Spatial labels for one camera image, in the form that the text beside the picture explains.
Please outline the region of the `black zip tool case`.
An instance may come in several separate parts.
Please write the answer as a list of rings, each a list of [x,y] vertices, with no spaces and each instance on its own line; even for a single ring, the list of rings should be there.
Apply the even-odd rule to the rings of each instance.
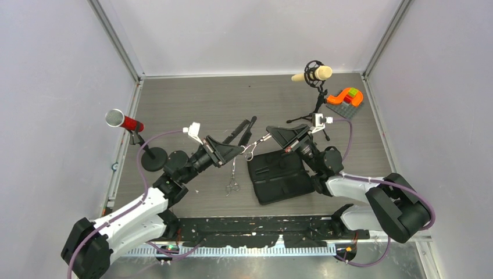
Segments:
[[[249,177],[260,205],[311,194],[315,191],[303,160],[283,150],[254,156],[247,162]]]

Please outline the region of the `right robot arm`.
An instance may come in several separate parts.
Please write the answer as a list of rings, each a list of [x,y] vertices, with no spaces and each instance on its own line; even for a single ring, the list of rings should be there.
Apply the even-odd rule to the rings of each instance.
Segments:
[[[356,230],[374,230],[405,243],[434,225],[433,207],[400,174],[372,178],[344,172],[341,152],[334,146],[319,150],[312,135],[315,129],[306,124],[295,128],[268,126],[266,131],[283,151],[296,153],[309,166],[318,193],[364,203],[349,205],[336,214],[338,219],[331,225],[338,238],[348,238]]]

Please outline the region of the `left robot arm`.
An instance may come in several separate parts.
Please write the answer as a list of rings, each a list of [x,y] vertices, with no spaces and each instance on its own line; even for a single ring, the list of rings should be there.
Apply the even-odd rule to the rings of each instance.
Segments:
[[[249,136],[231,145],[233,135],[218,142],[203,139],[192,155],[175,151],[167,155],[163,174],[144,184],[144,193],[119,210],[89,220],[75,222],[61,251],[68,265],[66,277],[101,278],[123,254],[153,239],[173,240],[178,218],[170,211],[188,193],[185,186],[207,168],[222,167],[245,152]]]

